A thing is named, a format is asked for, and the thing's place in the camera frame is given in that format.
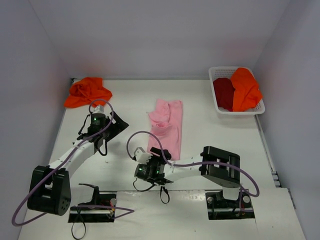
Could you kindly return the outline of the pink t shirt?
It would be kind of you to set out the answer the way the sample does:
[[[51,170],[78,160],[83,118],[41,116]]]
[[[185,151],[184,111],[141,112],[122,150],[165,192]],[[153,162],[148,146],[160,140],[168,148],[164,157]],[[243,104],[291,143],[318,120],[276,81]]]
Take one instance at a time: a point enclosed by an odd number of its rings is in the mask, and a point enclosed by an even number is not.
[[[171,159],[177,161],[181,156],[183,103],[180,100],[166,101],[157,99],[155,110],[148,113],[151,124],[147,151],[151,148],[162,148],[171,154]]]

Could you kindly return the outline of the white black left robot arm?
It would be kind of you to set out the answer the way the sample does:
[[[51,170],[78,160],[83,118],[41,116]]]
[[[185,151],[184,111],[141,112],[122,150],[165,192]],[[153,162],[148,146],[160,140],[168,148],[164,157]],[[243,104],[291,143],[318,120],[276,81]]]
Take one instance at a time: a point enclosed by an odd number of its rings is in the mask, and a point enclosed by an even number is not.
[[[110,140],[128,127],[129,124],[115,112],[111,116],[92,113],[87,132],[79,132],[70,150],[51,164],[39,165],[33,170],[28,209],[58,216],[78,205],[84,205],[89,210],[96,209],[100,204],[98,186],[80,183],[71,187],[70,179],[87,159],[100,151],[101,146],[106,147]]]

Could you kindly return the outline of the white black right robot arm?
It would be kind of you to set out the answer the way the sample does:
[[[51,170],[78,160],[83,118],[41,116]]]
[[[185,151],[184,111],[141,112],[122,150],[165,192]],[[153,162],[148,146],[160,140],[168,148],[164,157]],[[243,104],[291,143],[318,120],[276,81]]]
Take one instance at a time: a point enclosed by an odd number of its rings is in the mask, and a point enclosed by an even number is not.
[[[205,146],[195,157],[168,164],[158,148],[147,153],[138,147],[133,159],[137,162],[134,177],[152,186],[165,186],[180,179],[202,176],[222,187],[221,200],[227,206],[239,201],[240,156],[212,146]]]

